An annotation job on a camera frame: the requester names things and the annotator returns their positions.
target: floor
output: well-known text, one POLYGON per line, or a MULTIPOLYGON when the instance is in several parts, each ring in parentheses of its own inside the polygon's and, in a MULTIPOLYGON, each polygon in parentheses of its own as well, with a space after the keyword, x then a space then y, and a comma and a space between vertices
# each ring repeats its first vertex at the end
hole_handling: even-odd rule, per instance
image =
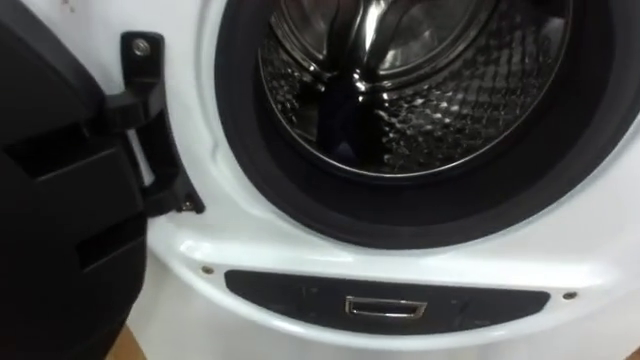
POLYGON ((147 360, 129 327, 125 327, 106 360, 147 360))

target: metal handle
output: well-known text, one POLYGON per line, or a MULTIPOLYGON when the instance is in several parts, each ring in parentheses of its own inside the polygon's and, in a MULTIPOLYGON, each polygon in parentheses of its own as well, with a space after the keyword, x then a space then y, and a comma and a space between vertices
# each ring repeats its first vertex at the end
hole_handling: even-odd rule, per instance
POLYGON ((372 299, 347 296, 345 312, 354 316, 418 320, 424 316, 426 302, 372 299))

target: door hinge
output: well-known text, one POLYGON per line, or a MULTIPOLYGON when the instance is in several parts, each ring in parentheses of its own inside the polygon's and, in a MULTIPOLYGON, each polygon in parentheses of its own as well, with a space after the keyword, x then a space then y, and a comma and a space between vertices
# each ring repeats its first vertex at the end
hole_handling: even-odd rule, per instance
POLYGON ((153 182, 142 190, 150 217, 172 211, 202 213, 205 205, 187 174, 171 131, 164 82, 164 38, 126 32, 120 41, 125 90, 109 95, 99 133, 135 132, 153 182))

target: washing machine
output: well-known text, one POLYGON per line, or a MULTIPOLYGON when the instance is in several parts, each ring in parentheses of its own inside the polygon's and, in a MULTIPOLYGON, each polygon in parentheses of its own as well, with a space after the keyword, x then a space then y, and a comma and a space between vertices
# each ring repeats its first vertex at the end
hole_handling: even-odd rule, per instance
POLYGON ((636 0, 3 0, 1 357, 622 360, 639 111, 636 0))

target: screw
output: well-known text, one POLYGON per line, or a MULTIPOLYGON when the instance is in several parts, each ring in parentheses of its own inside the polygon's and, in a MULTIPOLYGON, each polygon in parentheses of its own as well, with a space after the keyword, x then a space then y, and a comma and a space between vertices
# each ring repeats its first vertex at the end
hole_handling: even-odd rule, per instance
POLYGON ((562 298, 565 300, 574 300, 577 297, 578 297, 578 293, 575 291, 571 291, 562 295, 562 298))
POLYGON ((185 201, 184 204, 182 204, 182 211, 193 211, 194 209, 195 206, 191 201, 185 201))
POLYGON ((211 275, 214 272, 211 266, 203 266, 200 270, 207 275, 211 275))
POLYGON ((145 39, 133 40, 132 48, 133 53, 141 57, 151 54, 151 45, 145 39))

